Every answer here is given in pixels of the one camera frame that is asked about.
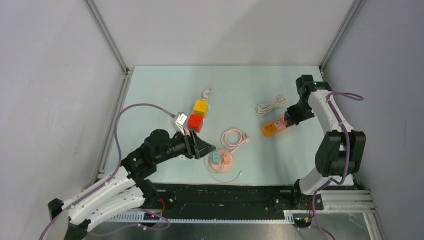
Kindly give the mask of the teal cube socket adapter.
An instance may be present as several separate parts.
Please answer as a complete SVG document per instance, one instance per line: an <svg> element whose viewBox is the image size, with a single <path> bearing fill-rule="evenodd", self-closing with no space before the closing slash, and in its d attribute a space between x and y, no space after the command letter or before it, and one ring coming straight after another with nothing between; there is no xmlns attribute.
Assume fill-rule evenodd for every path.
<svg viewBox="0 0 424 240"><path fill-rule="evenodd" d="M221 155L218 151L212 153L212 163L218 165L220 163Z"/></svg>

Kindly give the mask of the pink square plug adapter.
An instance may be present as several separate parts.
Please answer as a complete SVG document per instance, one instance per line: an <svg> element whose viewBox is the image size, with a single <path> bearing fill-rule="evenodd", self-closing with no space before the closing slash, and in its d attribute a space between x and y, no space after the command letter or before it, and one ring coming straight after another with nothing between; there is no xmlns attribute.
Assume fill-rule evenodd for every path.
<svg viewBox="0 0 424 240"><path fill-rule="evenodd" d="M281 119L279 121L276 121L274 125L277 131L283 131L287 128L288 121Z"/></svg>

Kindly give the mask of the red cube socket adapter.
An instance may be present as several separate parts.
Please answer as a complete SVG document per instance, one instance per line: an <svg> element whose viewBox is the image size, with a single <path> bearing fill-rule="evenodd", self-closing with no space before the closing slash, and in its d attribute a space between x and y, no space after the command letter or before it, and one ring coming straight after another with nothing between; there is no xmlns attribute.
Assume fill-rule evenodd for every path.
<svg viewBox="0 0 424 240"><path fill-rule="evenodd" d="M200 133L204 124L204 118L200 115L192 113L187 121L187 128L194 130L196 133Z"/></svg>

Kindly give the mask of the orange power strip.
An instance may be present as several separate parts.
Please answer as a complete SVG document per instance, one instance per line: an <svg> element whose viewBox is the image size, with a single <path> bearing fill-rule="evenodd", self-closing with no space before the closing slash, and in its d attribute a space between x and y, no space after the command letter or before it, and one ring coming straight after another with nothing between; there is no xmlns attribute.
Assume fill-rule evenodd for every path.
<svg viewBox="0 0 424 240"><path fill-rule="evenodd" d="M280 118L278 120L275 120L275 121L273 121L273 122L271 122L271 123L266 124L265 126L263 126L262 129L261 129L262 134L266 138L269 138L269 137L272 137L272 136L274 136L274 135L276 135L276 134L278 134L278 133L286 130L288 128L288 125L287 125L287 128L286 129L284 129L282 131L277 131L277 129L275 127L275 122L278 122L280 120L285 120L285 119L284 118Z"/></svg>

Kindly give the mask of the small pink plug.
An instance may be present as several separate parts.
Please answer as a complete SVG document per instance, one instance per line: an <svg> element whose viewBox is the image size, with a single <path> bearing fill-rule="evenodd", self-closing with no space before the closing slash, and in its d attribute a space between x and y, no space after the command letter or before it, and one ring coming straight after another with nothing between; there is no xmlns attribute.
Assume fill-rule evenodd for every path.
<svg viewBox="0 0 424 240"><path fill-rule="evenodd" d="M224 154L223 155L223 157L222 157L222 161L223 161L223 164L224 165L229 165L229 164L231 164L232 163L232 161L233 161L233 157L232 157L232 155L231 154Z"/></svg>

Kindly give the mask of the pink round power strip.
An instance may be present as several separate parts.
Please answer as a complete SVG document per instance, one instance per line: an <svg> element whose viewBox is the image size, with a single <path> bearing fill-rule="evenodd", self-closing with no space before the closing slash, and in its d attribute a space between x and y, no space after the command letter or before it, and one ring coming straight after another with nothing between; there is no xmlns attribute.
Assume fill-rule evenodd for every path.
<svg viewBox="0 0 424 240"><path fill-rule="evenodd" d="M234 158L233 158L233 155L232 155L232 153L230 153L229 151L227 151L227 150L223 150L223 149L220 149L220 150L216 150L216 151L214 151L214 152L219 152L220 153L220 163L219 164L213 164L212 163L212 154L213 154L213 152L210 154L210 156L207 158L207 160L206 160L206 166L213 172L213 173L217 173L217 174L224 174L224 173L227 173L232 167L233 167L233 164L234 164ZM223 155L224 154L231 154L232 155L232 163L231 164L228 164L228 165L224 165L224 163L223 163Z"/></svg>

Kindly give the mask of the yellow cube socket adapter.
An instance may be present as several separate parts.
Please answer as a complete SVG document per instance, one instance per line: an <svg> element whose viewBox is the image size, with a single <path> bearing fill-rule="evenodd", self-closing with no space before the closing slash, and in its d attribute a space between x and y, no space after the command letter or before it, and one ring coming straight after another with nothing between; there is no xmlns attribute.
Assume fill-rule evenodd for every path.
<svg viewBox="0 0 424 240"><path fill-rule="evenodd" d="M205 100L197 100L193 106L193 113L202 118L206 118L209 112L209 103Z"/></svg>

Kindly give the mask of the white multicolour power strip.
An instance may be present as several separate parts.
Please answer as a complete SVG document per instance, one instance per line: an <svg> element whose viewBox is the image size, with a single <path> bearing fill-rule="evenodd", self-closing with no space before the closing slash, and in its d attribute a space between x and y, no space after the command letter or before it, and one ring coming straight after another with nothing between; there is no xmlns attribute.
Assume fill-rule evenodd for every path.
<svg viewBox="0 0 424 240"><path fill-rule="evenodd" d="M213 91L213 89L211 88L211 87L207 87L206 89L204 89L203 91L202 91L202 93L201 93L201 98L200 99L198 99L198 100L203 100L203 101L207 101L208 102L208 104L209 104L209 110L211 109L211 105L210 105L210 103L209 103L209 94L211 94L212 93L212 91ZM192 130L192 129L188 129L188 127L187 127L187 122L188 122L188 119L189 119L189 117L190 117L190 115L191 114L193 114L193 108L192 108L192 110L191 110L191 113L188 115L188 117L187 117L187 120L186 120L186 123L185 123L185 126L184 126L184 128L186 129L186 131L187 131L187 134L189 134L190 133L190 130Z"/></svg>

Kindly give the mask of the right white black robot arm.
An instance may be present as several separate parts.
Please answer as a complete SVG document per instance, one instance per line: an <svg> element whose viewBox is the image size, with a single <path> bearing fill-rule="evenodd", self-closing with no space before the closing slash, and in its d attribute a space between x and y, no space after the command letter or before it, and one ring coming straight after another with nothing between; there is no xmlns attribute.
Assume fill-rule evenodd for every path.
<svg viewBox="0 0 424 240"><path fill-rule="evenodd" d="M317 195L329 184L342 185L348 175L359 171L366 135L348 123L334 97L343 96L355 101L364 98L356 93L333 91L327 82L314 81L312 75L301 75L295 84L299 100L284 113L287 126L297 126L316 117L323 131L314 168L296 180L291 188L291 204L303 209L313 206Z"/></svg>

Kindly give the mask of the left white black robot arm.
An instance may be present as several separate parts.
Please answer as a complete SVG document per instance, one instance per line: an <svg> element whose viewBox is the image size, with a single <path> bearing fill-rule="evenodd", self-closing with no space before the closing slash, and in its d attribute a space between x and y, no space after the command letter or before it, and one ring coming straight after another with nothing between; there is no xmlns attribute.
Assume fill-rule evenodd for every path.
<svg viewBox="0 0 424 240"><path fill-rule="evenodd" d="M122 212L157 204L158 191L148 176L158 164L184 155L199 160L216 147L190 130L173 137L164 129L155 129L143 144L130 152L117 167L85 191L68 200L55 198L48 203L51 219L65 215L68 225L65 240L82 240L100 223Z"/></svg>

